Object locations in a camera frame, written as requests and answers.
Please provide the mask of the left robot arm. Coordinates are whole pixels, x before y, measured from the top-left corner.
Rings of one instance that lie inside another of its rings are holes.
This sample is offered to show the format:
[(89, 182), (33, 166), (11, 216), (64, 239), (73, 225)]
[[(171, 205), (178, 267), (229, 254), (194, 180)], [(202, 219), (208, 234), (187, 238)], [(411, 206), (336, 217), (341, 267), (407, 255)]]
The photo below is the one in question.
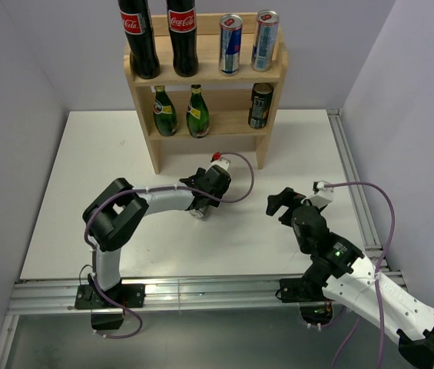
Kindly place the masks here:
[(93, 298), (103, 307), (121, 302), (121, 248), (133, 236), (143, 217), (165, 211), (187, 211), (196, 218), (208, 207), (218, 207), (231, 177), (230, 162), (221, 158), (207, 169), (175, 184), (135, 188), (125, 178), (115, 179), (87, 207), (84, 239), (93, 252), (90, 284)]

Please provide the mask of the black yellow can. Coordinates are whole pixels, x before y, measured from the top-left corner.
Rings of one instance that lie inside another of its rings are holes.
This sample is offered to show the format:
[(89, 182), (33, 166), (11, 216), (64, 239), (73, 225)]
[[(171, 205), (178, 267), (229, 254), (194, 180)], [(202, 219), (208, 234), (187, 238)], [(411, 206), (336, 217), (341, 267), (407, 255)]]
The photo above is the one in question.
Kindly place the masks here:
[(194, 208), (189, 210), (189, 214), (196, 219), (204, 219), (208, 213), (208, 206), (204, 208)]
[(250, 96), (248, 124), (251, 128), (261, 129), (267, 125), (273, 97), (273, 86), (270, 83), (256, 83)]

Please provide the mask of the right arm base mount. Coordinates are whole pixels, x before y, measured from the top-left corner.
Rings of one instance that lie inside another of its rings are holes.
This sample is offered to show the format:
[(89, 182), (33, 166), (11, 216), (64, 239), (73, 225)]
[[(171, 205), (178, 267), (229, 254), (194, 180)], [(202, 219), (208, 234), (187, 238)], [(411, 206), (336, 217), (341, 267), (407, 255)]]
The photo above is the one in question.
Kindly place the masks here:
[(344, 306), (325, 298), (321, 287), (305, 278), (281, 278), (275, 298), (284, 304), (298, 304), (300, 317), (308, 329), (318, 331), (333, 326), (346, 314)]

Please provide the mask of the green glass bottle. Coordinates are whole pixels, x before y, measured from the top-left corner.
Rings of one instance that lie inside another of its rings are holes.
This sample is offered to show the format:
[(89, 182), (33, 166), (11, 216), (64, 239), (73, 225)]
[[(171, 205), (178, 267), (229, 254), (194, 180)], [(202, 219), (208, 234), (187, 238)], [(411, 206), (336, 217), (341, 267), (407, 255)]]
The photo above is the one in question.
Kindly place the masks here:
[(187, 128), (191, 137), (203, 138), (209, 132), (210, 114), (201, 94), (201, 86), (192, 85), (190, 92), (186, 114)]
[(153, 118), (156, 129), (164, 137), (173, 136), (178, 130), (177, 113), (165, 87), (157, 85), (153, 108)]

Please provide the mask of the silver blue can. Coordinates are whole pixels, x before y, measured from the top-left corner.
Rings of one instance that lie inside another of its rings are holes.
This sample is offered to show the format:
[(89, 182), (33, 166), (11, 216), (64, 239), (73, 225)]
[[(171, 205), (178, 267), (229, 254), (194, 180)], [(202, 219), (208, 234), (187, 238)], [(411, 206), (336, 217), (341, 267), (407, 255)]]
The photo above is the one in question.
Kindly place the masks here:
[(235, 75), (240, 66), (243, 20), (239, 15), (226, 14), (220, 18), (219, 26), (219, 69), (225, 75)]
[(275, 11), (262, 10), (257, 13), (251, 55), (251, 66), (255, 71), (271, 68), (279, 23), (280, 17)]

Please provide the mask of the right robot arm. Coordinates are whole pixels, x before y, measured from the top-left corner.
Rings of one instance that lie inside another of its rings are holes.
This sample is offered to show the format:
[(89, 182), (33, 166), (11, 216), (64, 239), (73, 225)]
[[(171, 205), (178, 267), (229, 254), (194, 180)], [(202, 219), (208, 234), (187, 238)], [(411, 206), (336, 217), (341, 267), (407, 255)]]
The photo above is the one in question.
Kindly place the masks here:
[(284, 188), (267, 199), (266, 213), (281, 207), (281, 224), (293, 229), (299, 249), (312, 264), (299, 278), (282, 278), (277, 298), (284, 303), (333, 300), (377, 326), (416, 368), (434, 367), (434, 308), (410, 295), (346, 238), (332, 232), (322, 215), (333, 201), (326, 182), (306, 197)]

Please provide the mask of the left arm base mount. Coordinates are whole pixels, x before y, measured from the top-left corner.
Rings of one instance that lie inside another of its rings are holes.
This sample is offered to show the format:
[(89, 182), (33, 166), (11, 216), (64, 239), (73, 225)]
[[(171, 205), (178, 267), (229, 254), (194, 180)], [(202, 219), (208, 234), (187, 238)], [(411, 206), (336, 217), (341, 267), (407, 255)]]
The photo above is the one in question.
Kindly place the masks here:
[[(144, 284), (123, 284), (120, 282), (104, 294), (125, 308), (142, 308), (144, 305)], [(77, 311), (93, 311), (115, 308), (111, 302), (102, 297), (93, 284), (82, 284), (78, 287), (74, 309)], [(91, 313), (91, 326), (100, 331), (116, 331), (124, 322), (121, 313)]]

